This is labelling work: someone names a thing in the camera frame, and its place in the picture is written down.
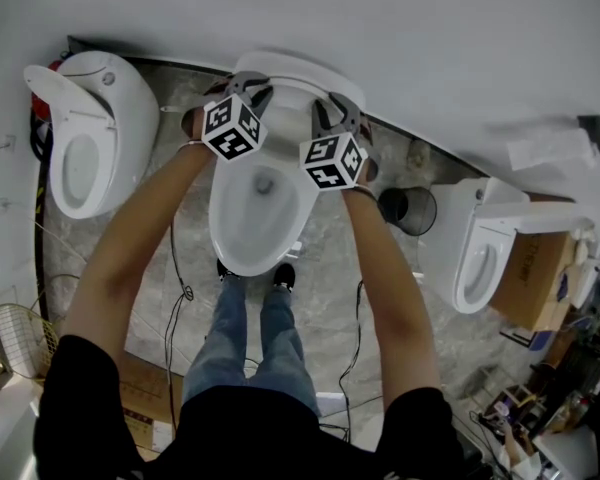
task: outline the red object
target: red object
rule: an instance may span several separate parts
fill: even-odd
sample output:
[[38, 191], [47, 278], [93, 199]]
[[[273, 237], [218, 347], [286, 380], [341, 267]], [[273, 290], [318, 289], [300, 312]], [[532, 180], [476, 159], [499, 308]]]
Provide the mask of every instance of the red object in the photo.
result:
[[[62, 64], [61, 60], [54, 60], [49, 64], [49, 69], [58, 71], [60, 64]], [[49, 109], [49, 105], [33, 93], [31, 93], [31, 108], [38, 119], [42, 121], [49, 121], [49, 119], [51, 119], [51, 109]]]

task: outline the bracelet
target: bracelet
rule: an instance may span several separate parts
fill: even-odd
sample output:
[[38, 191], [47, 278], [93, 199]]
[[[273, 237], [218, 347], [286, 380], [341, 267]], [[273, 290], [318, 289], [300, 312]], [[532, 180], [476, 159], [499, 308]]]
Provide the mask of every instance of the bracelet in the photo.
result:
[[186, 148], [187, 146], [195, 146], [197, 144], [204, 144], [204, 142], [202, 142], [201, 140], [190, 140], [188, 142], [185, 142], [184, 144], [181, 144], [178, 148], [178, 151], [180, 151], [182, 148]]
[[369, 190], [369, 188], [363, 187], [362, 185], [355, 185], [346, 190], [353, 190], [354, 192], [359, 192], [360, 194], [364, 194], [365, 196], [370, 197], [371, 199], [374, 200], [374, 202], [376, 202], [376, 203], [378, 202], [376, 199], [376, 196], [373, 195], [373, 192], [371, 192], [371, 190]]

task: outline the black shirt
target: black shirt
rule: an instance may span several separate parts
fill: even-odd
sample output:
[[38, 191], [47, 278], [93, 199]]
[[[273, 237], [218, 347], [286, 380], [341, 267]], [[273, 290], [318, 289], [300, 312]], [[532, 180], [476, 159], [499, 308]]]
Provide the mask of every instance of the black shirt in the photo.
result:
[[60, 340], [34, 434], [38, 476], [48, 478], [462, 477], [462, 450], [442, 393], [422, 388], [385, 414], [375, 453], [320, 430], [296, 399], [253, 387], [215, 387], [184, 404], [176, 438], [144, 462], [124, 421], [118, 370], [99, 347]]

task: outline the gray tile floor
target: gray tile floor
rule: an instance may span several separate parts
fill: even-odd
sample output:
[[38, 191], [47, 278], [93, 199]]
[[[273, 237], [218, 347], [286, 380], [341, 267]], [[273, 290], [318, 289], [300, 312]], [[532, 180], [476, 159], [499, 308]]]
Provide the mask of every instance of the gray tile floor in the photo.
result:
[[[214, 77], [194, 71], [139, 65], [138, 69], [162, 105], [191, 106]], [[155, 149], [147, 176], [155, 172], [183, 140], [179, 115], [162, 114]], [[374, 125], [374, 139], [382, 156], [381, 176], [374, 186], [380, 193], [389, 186], [429, 186], [432, 182], [451, 183], [476, 174], [448, 156], [432, 150], [426, 168], [407, 162], [411, 139], [385, 127]], [[176, 217], [176, 247], [179, 264], [195, 300], [183, 307], [174, 336], [173, 370], [184, 374], [204, 342], [211, 314], [220, 290], [215, 255], [207, 227], [208, 203], [213, 166], [207, 168], [191, 187]], [[47, 197], [45, 225], [88, 258], [111, 214], [85, 221], [73, 221]], [[417, 240], [394, 228], [405, 256], [415, 271]], [[297, 272], [294, 312], [305, 347], [307, 368], [317, 391], [339, 391], [338, 377], [351, 360], [355, 346], [355, 300], [360, 272], [353, 234], [339, 193], [326, 193], [316, 202], [302, 232], [303, 250], [295, 261]], [[79, 275], [84, 262], [69, 252], [59, 240], [45, 236], [44, 262], [47, 279], [59, 273]], [[247, 300], [249, 318], [248, 356], [261, 359], [258, 313], [271, 282], [271, 274], [250, 281]], [[55, 318], [65, 314], [75, 281], [67, 278], [48, 285], [49, 308]], [[503, 325], [499, 315], [486, 309], [462, 315], [436, 294], [422, 287], [436, 336], [442, 379], [451, 396], [461, 397], [463, 383], [478, 367], [499, 364], [515, 376], [526, 374], [529, 354], [522, 347], [499, 336]], [[145, 274], [133, 309], [126, 349], [143, 359], [164, 366], [163, 334], [171, 308], [180, 294], [166, 236]], [[361, 307], [362, 346], [356, 368], [345, 387], [352, 405], [380, 395], [378, 345], [373, 332], [370, 308], [363, 297]], [[355, 410], [354, 431], [382, 410], [381, 400]], [[335, 417], [344, 423], [344, 415]]]

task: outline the jeans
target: jeans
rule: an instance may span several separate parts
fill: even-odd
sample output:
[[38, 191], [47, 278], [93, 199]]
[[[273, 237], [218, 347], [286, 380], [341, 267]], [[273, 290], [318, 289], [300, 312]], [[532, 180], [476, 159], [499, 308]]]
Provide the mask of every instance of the jeans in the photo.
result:
[[290, 302], [291, 294], [280, 286], [265, 297], [260, 312], [264, 359], [256, 374], [246, 379], [245, 282], [235, 276], [225, 277], [207, 340], [184, 378], [182, 403], [215, 386], [253, 386], [286, 393], [319, 416]]

